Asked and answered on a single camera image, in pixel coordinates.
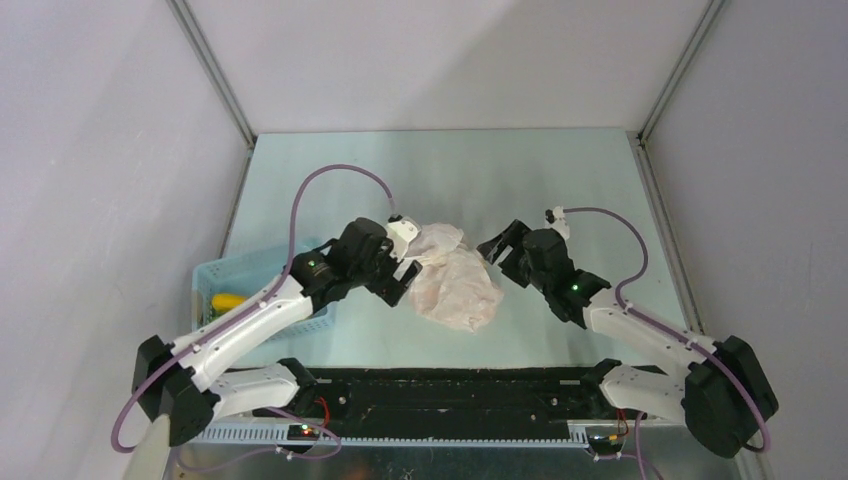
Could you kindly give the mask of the white plastic bag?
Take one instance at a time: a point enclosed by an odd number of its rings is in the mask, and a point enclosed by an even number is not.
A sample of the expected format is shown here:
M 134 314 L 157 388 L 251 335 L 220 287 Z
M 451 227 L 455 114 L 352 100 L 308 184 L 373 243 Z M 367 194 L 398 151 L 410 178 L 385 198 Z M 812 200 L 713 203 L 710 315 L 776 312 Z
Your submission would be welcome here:
M 408 254 L 422 266 L 407 293 L 417 315 L 469 333 L 495 318 L 504 293 L 492 280 L 481 255 L 465 243 L 461 229 L 444 223 L 426 224 Z

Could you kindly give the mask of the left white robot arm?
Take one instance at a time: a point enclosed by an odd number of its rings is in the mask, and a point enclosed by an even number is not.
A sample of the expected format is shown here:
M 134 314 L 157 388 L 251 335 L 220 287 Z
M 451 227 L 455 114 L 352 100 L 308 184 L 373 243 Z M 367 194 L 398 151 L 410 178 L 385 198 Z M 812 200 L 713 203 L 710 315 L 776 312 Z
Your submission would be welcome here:
M 357 218 L 339 238 L 294 256 L 281 274 L 214 322 L 171 342 L 148 338 L 137 350 L 131 402 L 152 421 L 168 420 L 170 447 L 224 417 L 274 408 L 308 414 L 316 380 L 298 360 L 241 371 L 233 364 L 353 289 L 363 287 L 396 306 L 422 269 L 408 255 L 420 233 L 402 216 L 386 225 Z

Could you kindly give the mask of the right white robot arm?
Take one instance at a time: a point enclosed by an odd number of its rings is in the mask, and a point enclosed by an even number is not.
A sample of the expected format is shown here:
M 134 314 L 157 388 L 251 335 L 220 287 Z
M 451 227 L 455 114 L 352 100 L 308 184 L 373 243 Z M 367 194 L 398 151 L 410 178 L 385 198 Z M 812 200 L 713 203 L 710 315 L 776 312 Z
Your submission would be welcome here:
M 625 342 L 657 367 L 652 373 L 614 359 L 600 362 L 581 380 L 585 411 L 606 418 L 631 410 L 681 424 L 723 458 L 753 451 L 751 439 L 779 403 L 751 345 L 651 318 L 609 281 L 575 267 L 566 240 L 562 220 L 535 230 L 515 220 L 476 249 L 509 280 L 539 291 L 558 320 Z

